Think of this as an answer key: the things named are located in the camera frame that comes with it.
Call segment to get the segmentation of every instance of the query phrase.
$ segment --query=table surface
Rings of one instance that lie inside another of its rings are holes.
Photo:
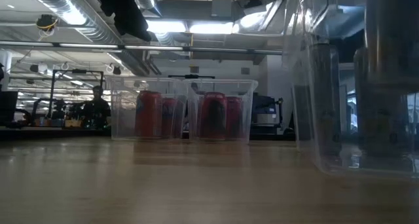
[[[293,142],[0,142],[0,223],[418,223],[417,184],[333,177]]]

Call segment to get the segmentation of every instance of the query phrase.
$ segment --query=clear plastic bin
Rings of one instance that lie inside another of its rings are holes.
[[[171,78],[108,77],[113,139],[180,139],[187,88]]]
[[[254,80],[184,80],[192,141],[248,143]]]
[[[285,2],[299,149],[328,174],[417,178],[417,0]]]

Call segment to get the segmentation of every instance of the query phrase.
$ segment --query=wooden table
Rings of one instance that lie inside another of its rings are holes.
[[[292,142],[5,142],[0,223],[419,223],[415,184],[319,172]]]

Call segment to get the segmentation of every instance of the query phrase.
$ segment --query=transparent plastic container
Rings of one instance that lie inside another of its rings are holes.
[[[171,78],[108,77],[113,139],[180,139],[187,88]]]
[[[192,141],[248,143],[254,80],[184,80]]]
[[[286,0],[299,149],[328,174],[417,178],[417,0]]]

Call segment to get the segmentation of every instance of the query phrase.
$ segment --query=desk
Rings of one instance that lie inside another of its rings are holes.
[[[417,185],[322,174],[293,142],[2,143],[2,224],[419,222]]]

